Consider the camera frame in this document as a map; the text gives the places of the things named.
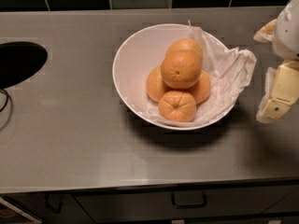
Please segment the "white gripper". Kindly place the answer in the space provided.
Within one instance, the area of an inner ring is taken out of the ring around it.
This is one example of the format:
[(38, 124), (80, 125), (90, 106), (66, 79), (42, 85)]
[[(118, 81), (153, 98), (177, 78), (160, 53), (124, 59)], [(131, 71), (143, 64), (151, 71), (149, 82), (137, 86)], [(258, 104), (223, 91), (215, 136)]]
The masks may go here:
[(291, 0), (276, 20), (268, 22), (253, 37), (270, 43), (273, 51), (285, 61), (277, 69), (269, 67), (265, 75), (264, 97), (256, 119), (272, 123), (281, 119), (299, 99), (299, 0)]

